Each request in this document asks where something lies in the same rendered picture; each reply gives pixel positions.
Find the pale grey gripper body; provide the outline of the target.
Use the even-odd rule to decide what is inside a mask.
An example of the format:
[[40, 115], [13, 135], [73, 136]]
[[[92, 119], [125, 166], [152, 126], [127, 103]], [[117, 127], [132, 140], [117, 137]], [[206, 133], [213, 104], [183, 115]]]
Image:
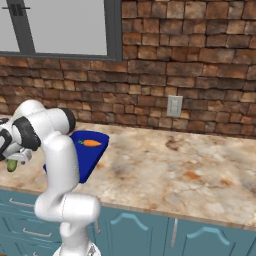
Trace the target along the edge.
[[13, 153], [7, 157], [8, 160], [16, 160], [21, 163], [26, 163], [32, 158], [32, 151], [30, 149], [21, 149], [19, 152]]

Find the blue tray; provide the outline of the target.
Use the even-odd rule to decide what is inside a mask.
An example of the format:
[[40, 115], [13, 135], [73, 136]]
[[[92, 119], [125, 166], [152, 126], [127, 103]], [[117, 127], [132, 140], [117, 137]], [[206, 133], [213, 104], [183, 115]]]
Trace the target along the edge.
[[[96, 140], [98, 147], [85, 147], [79, 140]], [[54, 132], [42, 144], [44, 169], [48, 186], [54, 189], [74, 189], [87, 181], [108, 147], [109, 136], [90, 130], [76, 130], [70, 136]]]

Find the teal drawer front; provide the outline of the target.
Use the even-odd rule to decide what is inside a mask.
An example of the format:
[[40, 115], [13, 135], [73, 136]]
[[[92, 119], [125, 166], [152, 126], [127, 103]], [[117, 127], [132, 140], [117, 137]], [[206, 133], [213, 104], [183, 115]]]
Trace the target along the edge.
[[50, 238], [42, 238], [26, 234], [0, 233], [0, 235], [12, 238], [17, 246], [18, 252], [24, 256], [52, 256], [61, 245], [59, 226], [47, 224], [47, 230], [48, 234], [50, 232], [52, 233]]
[[47, 224], [34, 214], [34, 208], [11, 204], [9, 199], [35, 204], [37, 197], [31, 194], [0, 190], [0, 233], [24, 235], [23, 228], [28, 231], [48, 234]]

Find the orange carrot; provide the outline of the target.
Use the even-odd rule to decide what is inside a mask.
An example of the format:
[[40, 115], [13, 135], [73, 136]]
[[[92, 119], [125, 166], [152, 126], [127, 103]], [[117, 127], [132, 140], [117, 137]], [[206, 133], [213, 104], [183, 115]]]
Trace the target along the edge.
[[85, 146], [85, 147], [98, 147], [101, 146], [101, 142], [96, 141], [96, 140], [79, 140], [79, 144]]

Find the grey framed window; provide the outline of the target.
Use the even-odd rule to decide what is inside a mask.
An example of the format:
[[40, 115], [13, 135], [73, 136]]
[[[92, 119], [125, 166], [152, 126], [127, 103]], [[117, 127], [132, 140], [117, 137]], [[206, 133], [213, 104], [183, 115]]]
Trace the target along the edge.
[[0, 56], [120, 61], [122, 0], [0, 0]]

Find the teal cupboard door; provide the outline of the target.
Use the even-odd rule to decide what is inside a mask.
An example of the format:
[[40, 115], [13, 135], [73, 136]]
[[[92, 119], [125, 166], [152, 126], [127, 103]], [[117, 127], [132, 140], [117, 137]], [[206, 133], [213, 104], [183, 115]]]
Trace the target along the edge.
[[102, 256], [163, 256], [168, 218], [103, 207], [96, 236]]
[[247, 256], [256, 232], [178, 220], [175, 256]]

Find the grey wall outlet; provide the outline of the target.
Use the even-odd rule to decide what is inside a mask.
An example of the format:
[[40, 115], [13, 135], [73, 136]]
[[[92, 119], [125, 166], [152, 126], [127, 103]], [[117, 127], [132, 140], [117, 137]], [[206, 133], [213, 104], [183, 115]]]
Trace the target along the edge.
[[167, 102], [167, 115], [169, 117], [179, 117], [181, 115], [182, 102], [182, 96], [169, 95]]

